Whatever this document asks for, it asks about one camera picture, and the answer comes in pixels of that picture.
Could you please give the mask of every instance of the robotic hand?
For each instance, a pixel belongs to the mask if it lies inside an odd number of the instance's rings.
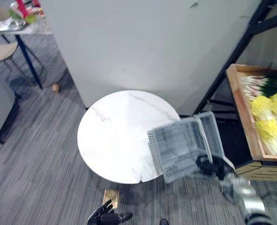
[[[114,211],[111,210],[113,206],[110,203],[111,200],[107,201],[104,205],[94,211],[89,217],[87,225],[117,225],[132,218],[132,212],[121,214],[114,213]]]
[[[202,173],[215,175],[223,195],[232,203],[238,205],[247,225],[273,225],[267,215],[262,199],[251,186],[250,181],[237,177],[235,171],[222,158],[212,156],[211,164],[207,156],[199,156],[196,164]]]

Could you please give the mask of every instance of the metal robot arm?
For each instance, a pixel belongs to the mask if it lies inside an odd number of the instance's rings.
[[[273,225],[265,211],[262,199],[257,195],[250,181],[237,177],[233,168],[223,159],[212,158],[212,164],[207,156],[198,157],[196,163],[204,174],[216,175],[219,178],[223,195],[230,202],[238,205],[246,225]]]

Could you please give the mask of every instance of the white table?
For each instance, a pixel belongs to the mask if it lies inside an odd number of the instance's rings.
[[[78,128],[84,162],[99,176],[124,184],[152,180],[157,174],[147,131],[180,120],[162,98],[138,90],[107,95],[90,107]]]

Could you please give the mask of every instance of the wire basket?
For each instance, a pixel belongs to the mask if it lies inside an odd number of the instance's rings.
[[[184,176],[197,176],[200,155],[224,158],[217,123],[212,112],[204,112],[148,132],[149,148],[158,173],[167,183]]]

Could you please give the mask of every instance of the wall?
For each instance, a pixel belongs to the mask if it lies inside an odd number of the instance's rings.
[[[119,90],[146,90],[191,114],[260,0],[42,1],[87,107]]]

